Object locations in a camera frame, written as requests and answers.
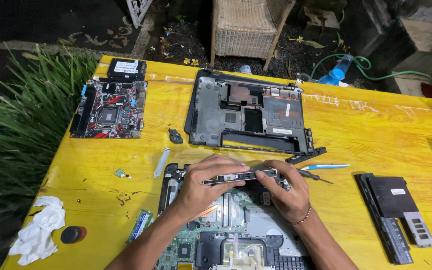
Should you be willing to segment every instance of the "bracelet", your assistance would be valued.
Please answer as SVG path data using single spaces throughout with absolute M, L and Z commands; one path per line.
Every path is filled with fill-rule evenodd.
M 291 225 L 299 225 L 302 224 L 305 220 L 308 219 L 309 217 L 309 213 L 311 213 L 311 202 L 309 202 L 309 209 L 308 209 L 308 213 L 306 214 L 306 217 L 304 217 L 301 221 L 296 222 L 296 223 L 291 223 Z

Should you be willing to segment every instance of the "blue plastic bottle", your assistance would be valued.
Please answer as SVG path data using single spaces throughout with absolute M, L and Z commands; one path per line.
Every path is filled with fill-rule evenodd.
M 319 78 L 318 83 L 332 86 L 339 85 L 339 81 L 344 79 L 344 75 L 353 62 L 353 59 L 354 57 L 352 55 L 346 54 L 333 70 L 329 71 L 327 75 Z

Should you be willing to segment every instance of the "hand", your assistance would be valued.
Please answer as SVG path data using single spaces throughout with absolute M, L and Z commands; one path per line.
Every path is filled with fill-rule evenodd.
M 204 180 L 217 175 L 247 172 L 249 168 L 242 162 L 216 154 L 191 164 L 184 175 L 181 190 L 171 205 L 174 205 L 181 216 L 190 222 L 193 217 L 206 210 L 223 193 L 233 187 L 244 186 L 245 184 L 245 181 L 231 181 L 212 186 L 203 184 Z
M 271 193 L 271 200 L 276 208 L 289 223 L 302 221 L 309 210 L 308 183 L 290 163 L 266 160 L 264 165 L 284 175 L 290 187 L 289 191 L 286 191 L 276 183 L 274 178 L 269 178 L 261 171 L 256 172 L 256 178 Z

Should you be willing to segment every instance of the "red and black motherboard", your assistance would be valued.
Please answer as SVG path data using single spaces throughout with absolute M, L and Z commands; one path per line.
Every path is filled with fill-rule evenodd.
M 89 80 L 69 129 L 71 138 L 141 138 L 146 81 Z

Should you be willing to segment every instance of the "wooden table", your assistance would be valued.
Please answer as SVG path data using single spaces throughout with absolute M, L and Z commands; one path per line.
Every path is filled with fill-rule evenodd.
M 95 75 L 106 76 L 111 57 L 104 56 Z M 71 139 L 66 132 L 44 178 L 38 196 L 56 196 L 66 210 L 67 226 L 84 226 L 87 236 L 75 244 L 53 232 L 58 251 L 28 266 L 20 255 L 6 258 L 2 269 L 103 269 L 125 246 L 140 209 L 157 212 L 162 177 L 153 178 L 165 147 L 168 163 L 195 163 L 218 153 L 240 161 L 278 159 L 290 155 L 189 145 L 183 131 L 198 69 L 147 62 L 148 93 L 141 139 Z M 276 83 L 290 80 L 260 77 Z M 314 145 L 327 153 L 298 164 L 348 163 L 344 169 L 315 171 L 335 183 L 308 179 L 311 203 L 336 241 L 360 269 L 432 269 L 432 247 L 411 245 L 415 263 L 390 264 L 363 203 L 355 173 L 401 176 L 432 234 L 432 99 L 316 83 L 303 83 L 305 126 Z M 168 126 L 177 129 L 183 144 L 172 144 Z M 113 173 L 124 170 L 132 179 Z M 118 194 L 130 196 L 124 206 Z M 39 210 L 31 208 L 29 213 Z M 24 225 L 32 220 L 26 218 Z

